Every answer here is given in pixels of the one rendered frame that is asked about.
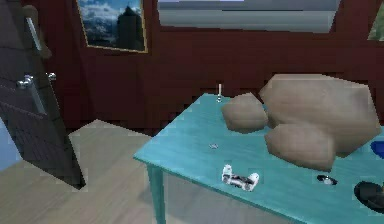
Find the teal table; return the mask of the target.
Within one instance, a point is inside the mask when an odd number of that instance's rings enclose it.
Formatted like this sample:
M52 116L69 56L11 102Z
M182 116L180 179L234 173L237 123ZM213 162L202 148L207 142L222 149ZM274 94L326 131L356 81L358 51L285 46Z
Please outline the teal table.
M294 224L384 224L384 214L362 205L354 195L361 181L384 183L384 159L370 143L335 160L328 174L336 185L317 180L318 171L299 168L269 154L267 129L240 134L227 129L214 94L203 94L134 154L147 165L157 224L166 224L163 174L181 177ZM252 192L225 184L223 167L234 174L260 176Z

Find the small tan potato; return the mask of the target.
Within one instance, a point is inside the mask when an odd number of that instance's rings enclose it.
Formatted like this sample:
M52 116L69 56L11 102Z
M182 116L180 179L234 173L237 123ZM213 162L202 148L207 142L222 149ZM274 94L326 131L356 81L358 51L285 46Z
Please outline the small tan potato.
M232 98L221 112L227 128L242 134L261 130L268 122L262 103L251 92Z

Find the white game controller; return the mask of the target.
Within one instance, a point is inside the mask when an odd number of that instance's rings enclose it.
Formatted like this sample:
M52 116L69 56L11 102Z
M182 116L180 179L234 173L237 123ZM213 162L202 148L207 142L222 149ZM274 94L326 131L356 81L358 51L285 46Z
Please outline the white game controller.
M227 185L241 188L244 191L252 192L258 184L260 176L258 173L252 173L248 177L239 176L233 173L232 167L226 164L222 170L222 181Z

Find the grey window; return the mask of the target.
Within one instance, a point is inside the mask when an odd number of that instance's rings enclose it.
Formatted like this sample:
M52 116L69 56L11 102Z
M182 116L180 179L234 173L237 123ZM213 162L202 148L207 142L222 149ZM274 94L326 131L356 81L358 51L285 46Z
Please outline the grey window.
M158 0L162 26L328 33L341 0Z

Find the medium tan potato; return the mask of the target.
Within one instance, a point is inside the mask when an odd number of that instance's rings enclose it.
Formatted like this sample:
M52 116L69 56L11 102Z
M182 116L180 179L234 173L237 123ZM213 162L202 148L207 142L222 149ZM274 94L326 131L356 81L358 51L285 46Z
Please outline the medium tan potato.
M331 136L308 124L280 124L265 136L268 152L298 167L330 172L335 160Z

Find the framed mountain picture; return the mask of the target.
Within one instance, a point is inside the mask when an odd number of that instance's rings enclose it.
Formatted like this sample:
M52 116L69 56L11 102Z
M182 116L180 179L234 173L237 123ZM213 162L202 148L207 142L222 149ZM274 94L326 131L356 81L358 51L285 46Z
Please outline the framed mountain picture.
M143 0L76 0L87 47L146 53Z

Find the small black round dish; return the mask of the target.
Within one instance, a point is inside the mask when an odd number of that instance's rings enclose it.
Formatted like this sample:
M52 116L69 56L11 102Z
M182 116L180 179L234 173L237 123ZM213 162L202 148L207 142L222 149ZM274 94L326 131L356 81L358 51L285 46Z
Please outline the small black round dish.
M326 185L336 185L338 181L327 175L318 175L317 180L323 182Z

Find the dark grey room door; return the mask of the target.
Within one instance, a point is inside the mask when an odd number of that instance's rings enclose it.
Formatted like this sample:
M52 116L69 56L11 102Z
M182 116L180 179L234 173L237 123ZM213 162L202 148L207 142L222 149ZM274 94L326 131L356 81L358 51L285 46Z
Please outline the dark grey room door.
M23 160L80 189L86 185L20 0L0 0L0 118ZM19 89L26 74L34 84Z

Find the silver door hinge rod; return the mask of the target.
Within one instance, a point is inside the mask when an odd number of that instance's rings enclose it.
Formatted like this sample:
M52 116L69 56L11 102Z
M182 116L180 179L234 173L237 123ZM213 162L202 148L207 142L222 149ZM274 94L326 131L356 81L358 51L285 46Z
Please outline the silver door hinge rod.
M43 32L40 29L37 8L33 5L25 5L22 7L22 10L39 55L43 59L49 59L52 56L52 52L48 48Z

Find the blue plate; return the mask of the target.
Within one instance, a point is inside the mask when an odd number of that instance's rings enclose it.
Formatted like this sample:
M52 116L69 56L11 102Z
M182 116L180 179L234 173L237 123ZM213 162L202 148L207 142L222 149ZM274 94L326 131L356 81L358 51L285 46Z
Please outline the blue plate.
M370 144L371 150L381 159L384 159L384 141L373 141Z

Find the black bowl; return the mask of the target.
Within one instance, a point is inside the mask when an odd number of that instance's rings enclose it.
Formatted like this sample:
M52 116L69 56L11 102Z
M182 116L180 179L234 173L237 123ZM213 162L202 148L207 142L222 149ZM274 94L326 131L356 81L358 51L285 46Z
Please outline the black bowl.
M354 187L354 195L367 208L384 214L384 186L361 181Z

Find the green framed picture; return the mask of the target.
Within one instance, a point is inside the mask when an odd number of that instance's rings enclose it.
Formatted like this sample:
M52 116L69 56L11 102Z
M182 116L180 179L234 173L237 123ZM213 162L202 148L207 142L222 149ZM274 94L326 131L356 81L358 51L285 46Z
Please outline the green framed picture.
M368 35L369 40L384 42L384 2L381 3Z

